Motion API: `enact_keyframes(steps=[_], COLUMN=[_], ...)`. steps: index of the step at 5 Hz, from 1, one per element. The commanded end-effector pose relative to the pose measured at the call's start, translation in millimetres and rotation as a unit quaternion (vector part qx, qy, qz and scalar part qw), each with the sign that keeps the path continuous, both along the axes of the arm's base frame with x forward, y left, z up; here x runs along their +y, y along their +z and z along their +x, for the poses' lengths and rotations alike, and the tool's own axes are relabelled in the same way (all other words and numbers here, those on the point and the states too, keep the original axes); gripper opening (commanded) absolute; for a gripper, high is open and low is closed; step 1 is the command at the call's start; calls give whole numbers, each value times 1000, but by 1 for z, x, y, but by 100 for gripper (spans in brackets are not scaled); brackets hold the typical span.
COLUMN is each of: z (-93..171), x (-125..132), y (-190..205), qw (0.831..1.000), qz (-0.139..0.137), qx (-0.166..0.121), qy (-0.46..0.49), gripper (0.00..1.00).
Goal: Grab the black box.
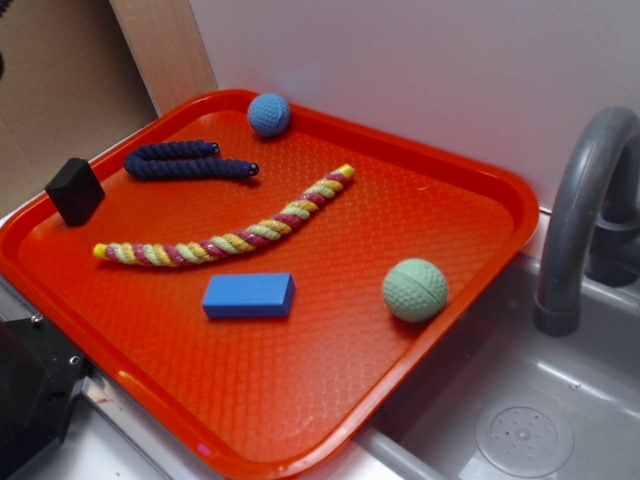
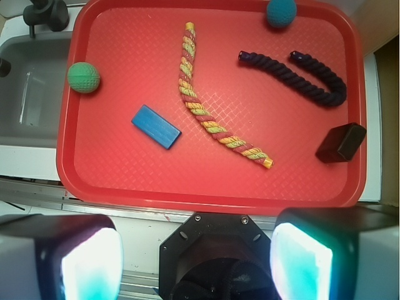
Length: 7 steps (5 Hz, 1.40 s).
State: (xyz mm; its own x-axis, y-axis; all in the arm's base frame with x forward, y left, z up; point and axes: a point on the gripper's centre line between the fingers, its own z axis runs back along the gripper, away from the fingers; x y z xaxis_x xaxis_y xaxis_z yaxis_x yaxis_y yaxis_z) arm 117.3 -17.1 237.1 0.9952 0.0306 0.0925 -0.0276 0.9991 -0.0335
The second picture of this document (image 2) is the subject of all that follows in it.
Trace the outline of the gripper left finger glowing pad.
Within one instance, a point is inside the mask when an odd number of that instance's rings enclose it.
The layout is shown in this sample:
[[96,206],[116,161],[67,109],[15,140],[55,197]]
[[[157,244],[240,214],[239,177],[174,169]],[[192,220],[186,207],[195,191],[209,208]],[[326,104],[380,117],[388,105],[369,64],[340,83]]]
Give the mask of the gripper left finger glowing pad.
[[108,216],[1,216],[1,299],[117,299],[122,275]]

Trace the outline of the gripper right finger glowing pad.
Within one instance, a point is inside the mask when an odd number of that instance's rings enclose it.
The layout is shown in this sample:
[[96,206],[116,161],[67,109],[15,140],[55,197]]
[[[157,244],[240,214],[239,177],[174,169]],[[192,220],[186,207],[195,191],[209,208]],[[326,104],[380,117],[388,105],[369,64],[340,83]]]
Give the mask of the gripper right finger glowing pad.
[[399,209],[287,208],[270,265],[281,299],[399,299]]

